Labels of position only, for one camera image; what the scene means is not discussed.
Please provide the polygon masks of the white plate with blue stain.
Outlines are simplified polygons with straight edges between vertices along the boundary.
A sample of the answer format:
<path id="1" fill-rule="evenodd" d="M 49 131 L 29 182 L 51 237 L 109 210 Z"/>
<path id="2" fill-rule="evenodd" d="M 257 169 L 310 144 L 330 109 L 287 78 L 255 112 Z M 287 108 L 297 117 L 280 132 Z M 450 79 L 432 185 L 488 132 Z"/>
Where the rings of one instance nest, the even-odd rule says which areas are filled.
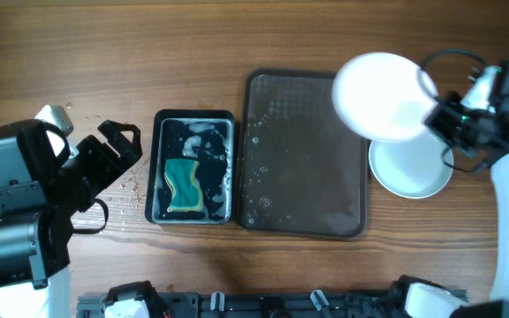
<path id="1" fill-rule="evenodd" d="M 351 59 L 338 71 L 331 90 L 340 120 L 361 137 L 383 142 L 424 133 L 423 121 L 436 97 L 435 83 L 418 64 L 385 52 Z"/>

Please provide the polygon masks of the green yellow sponge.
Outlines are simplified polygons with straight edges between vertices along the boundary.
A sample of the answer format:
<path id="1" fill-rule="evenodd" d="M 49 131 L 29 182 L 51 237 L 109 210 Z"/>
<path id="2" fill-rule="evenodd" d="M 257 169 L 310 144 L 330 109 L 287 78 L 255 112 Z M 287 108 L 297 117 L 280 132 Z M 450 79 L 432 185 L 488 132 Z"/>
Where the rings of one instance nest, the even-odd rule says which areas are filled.
<path id="1" fill-rule="evenodd" d="M 196 177 L 200 163 L 190 159 L 169 159 L 164 166 L 164 179 L 171 190 L 168 212 L 199 212 L 203 195 Z"/>

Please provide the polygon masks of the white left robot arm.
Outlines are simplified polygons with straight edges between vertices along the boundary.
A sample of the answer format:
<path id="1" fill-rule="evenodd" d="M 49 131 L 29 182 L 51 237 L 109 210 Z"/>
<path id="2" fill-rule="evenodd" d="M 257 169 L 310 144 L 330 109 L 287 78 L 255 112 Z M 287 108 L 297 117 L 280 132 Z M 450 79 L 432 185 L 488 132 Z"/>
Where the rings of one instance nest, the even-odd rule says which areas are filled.
<path id="1" fill-rule="evenodd" d="M 72 216 L 99 205 L 99 194 L 142 156 L 137 125 L 103 121 L 104 141 L 88 135 L 75 148 L 61 106 L 0 126 L 0 317 L 68 317 Z"/>

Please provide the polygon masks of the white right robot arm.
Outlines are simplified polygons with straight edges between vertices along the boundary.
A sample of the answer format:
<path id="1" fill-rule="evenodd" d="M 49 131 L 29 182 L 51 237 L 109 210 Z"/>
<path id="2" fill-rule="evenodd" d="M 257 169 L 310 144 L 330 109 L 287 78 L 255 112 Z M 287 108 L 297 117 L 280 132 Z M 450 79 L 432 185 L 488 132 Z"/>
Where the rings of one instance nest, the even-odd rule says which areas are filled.
<path id="1" fill-rule="evenodd" d="M 463 96 L 455 92 L 437 102 L 424 124 L 449 149 L 486 157 L 474 169 L 490 170 L 497 199 L 498 263 L 490 299 L 461 305 L 454 317 L 509 317 L 509 60 L 488 66 Z"/>

